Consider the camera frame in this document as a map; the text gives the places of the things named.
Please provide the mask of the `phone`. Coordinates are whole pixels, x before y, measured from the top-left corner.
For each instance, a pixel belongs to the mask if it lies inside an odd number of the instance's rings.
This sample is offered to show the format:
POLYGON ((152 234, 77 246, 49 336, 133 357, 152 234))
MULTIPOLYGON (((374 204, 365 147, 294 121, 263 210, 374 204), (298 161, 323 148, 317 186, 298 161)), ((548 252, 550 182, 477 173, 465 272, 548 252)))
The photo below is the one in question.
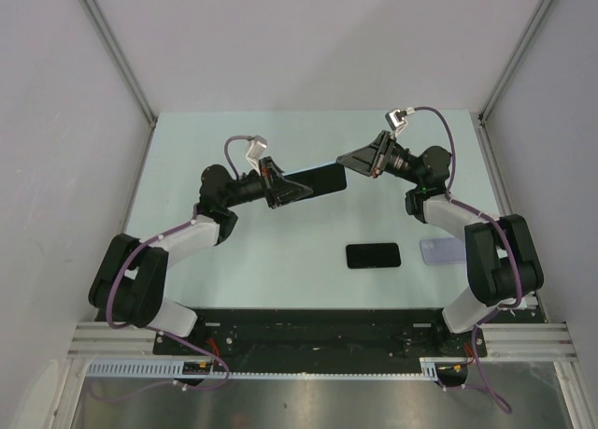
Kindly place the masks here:
POLYGON ((304 197, 304 200, 342 192, 347 189, 346 169, 343 165, 337 163, 323 164, 310 169, 285 173, 284 178, 303 184, 312 190, 312 193, 304 197))
POLYGON ((348 244, 346 258, 349 269, 396 268, 402 264, 396 243, 348 244))

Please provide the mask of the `lilac phone case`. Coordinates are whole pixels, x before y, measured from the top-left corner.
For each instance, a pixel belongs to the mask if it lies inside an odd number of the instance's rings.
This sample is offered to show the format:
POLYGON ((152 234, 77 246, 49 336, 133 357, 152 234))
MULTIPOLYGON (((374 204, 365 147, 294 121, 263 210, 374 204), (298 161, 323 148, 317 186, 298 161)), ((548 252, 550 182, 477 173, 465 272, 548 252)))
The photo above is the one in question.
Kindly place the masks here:
POLYGON ((466 262, 465 245, 455 237, 423 239, 420 241, 420 253, 426 265, 455 265, 466 262))

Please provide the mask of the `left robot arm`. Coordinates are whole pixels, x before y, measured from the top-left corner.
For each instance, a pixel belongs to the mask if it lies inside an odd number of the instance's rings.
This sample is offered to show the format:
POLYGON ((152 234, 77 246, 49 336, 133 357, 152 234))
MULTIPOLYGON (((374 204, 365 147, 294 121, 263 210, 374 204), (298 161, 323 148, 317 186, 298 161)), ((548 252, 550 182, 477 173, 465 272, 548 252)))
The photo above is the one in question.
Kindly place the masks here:
POLYGON ((134 326, 171 333, 179 348, 194 354, 205 346, 206 330, 196 324, 195 311, 164 297, 168 269, 224 242, 237 223, 232 207, 263 199, 277 208, 313 193, 301 174, 284 174, 270 157, 238 179, 224 166, 213 164, 201 175, 199 202, 187 221, 145 241, 125 233, 113 237, 89 301, 105 312, 111 328, 134 326))

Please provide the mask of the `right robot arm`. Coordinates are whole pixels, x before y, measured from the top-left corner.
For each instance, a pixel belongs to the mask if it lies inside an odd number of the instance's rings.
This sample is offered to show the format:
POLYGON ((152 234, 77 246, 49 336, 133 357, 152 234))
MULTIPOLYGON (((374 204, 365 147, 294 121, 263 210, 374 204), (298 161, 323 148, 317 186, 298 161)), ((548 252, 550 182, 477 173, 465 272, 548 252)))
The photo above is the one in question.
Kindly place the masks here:
POLYGON ((452 154, 432 146, 415 156, 382 131, 369 145, 336 161, 375 179, 384 173, 414 184, 406 213, 461 240, 468 286, 444 307, 444 323, 431 332, 433 348, 452 355, 473 329, 494 311, 518 307, 544 285, 544 273, 527 221, 519 214, 493 217, 449 193, 452 154))

